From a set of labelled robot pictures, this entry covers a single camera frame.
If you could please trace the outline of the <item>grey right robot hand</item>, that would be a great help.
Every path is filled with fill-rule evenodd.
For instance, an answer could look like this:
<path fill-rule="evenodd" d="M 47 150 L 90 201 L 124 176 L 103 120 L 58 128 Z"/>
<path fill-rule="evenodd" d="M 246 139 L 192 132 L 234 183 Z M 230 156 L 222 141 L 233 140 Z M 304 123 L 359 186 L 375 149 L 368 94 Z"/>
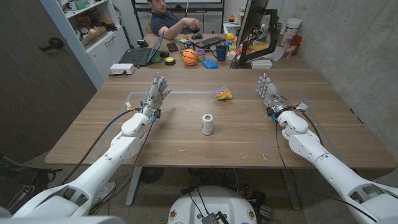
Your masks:
<path fill-rule="evenodd" d="M 283 103 L 276 86 L 272 83 L 272 80 L 266 73 L 259 77 L 258 89 L 256 92 L 263 99 L 268 116 L 274 114 L 278 117 L 282 112 L 288 110 L 288 107 Z"/>

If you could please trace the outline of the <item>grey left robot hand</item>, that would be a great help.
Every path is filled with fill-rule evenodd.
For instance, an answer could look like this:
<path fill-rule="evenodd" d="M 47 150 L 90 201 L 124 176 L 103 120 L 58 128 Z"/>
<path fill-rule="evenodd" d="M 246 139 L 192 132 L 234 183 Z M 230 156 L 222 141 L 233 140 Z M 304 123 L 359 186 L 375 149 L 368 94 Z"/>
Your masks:
<path fill-rule="evenodd" d="M 167 89 L 168 84 L 165 77 L 159 77 L 156 73 L 152 85 L 149 88 L 148 95 L 144 105 L 142 106 L 141 113 L 148 118 L 153 117 L 162 106 L 163 100 L 172 91 Z"/>

